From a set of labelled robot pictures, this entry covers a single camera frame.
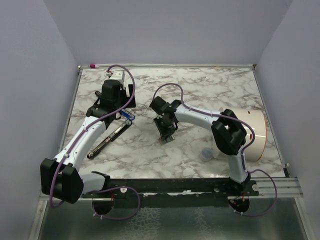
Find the staple box tray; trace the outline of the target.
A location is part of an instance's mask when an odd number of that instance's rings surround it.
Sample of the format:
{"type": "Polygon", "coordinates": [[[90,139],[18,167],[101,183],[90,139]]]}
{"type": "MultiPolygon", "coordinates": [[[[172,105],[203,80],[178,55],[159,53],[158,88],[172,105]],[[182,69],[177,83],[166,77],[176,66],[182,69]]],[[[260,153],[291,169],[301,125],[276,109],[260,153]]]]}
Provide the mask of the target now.
{"type": "Polygon", "coordinates": [[[167,144],[167,143],[172,142],[174,140],[175,140],[175,138],[174,138],[173,135],[170,135],[170,136],[167,136],[167,137],[161,137],[159,139],[161,145],[167,144]]]}

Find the blue stapler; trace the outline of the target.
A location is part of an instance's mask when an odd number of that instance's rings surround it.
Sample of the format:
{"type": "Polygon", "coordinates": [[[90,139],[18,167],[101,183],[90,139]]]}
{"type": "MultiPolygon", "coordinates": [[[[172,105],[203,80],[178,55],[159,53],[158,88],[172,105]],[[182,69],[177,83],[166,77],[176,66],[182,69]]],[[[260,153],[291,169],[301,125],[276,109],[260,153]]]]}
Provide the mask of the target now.
{"type": "MultiPolygon", "coordinates": [[[[101,95],[102,95],[101,92],[95,91],[94,94],[97,96],[98,99],[101,98],[101,95]]],[[[122,109],[119,113],[121,116],[124,116],[125,118],[127,118],[128,120],[131,120],[131,121],[135,120],[135,118],[136,118],[136,116],[133,113],[129,112],[126,109],[122,109]]]]}

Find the black stapler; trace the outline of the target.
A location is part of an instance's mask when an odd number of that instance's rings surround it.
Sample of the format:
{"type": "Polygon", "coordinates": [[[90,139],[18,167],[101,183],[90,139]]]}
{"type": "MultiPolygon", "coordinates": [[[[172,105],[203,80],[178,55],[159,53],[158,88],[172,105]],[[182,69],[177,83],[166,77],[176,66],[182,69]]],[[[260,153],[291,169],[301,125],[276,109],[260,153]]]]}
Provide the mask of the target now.
{"type": "Polygon", "coordinates": [[[132,121],[127,119],[116,130],[114,130],[108,137],[106,137],[97,147],[87,154],[87,158],[94,159],[108,144],[114,142],[122,133],[131,127],[132,121]]]}

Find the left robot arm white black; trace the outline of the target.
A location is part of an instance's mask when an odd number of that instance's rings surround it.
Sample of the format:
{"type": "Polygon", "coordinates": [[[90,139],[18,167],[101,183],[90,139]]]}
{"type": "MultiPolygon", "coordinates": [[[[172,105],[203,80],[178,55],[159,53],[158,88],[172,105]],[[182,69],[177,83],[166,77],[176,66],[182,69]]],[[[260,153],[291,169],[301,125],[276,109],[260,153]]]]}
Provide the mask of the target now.
{"type": "Polygon", "coordinates": [[[71,141],[53,159],[42,161],[41,191],[49,196],[50,202],[56,198],[74,204],[86,193],[94,192],[101,198],[110,193],[106,175],[99,172],[81,175],[79,170],[93,144],[116,119],[116,114],[136,106],[135,90],[135,83],[126,89],[121,80],[105,80],[100,97],[88,108],[80,129],[71,141]]]}

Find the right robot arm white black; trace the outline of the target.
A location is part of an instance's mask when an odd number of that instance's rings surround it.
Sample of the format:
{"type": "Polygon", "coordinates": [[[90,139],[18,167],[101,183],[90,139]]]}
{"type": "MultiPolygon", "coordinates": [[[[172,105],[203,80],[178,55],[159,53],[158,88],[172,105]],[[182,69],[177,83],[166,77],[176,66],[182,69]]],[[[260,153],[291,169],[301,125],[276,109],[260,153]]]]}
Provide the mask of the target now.
{"type": "Polygon", "coordinates": [[[174,139],[173,134],[178,129],[179,122],[211,131],[216,147],[227,157],[232,180],[229,184],[230,191],[236,196],[247,191],[246,180],[249,173],[245,170],[243,153],[247,131],[232,110],[208,111],[187,106],[177,99],[169,103],[159,96],[151,101],[149,107],[156,113],[153,121],[159,131],[160,141],[164,144],[174,139]]]}

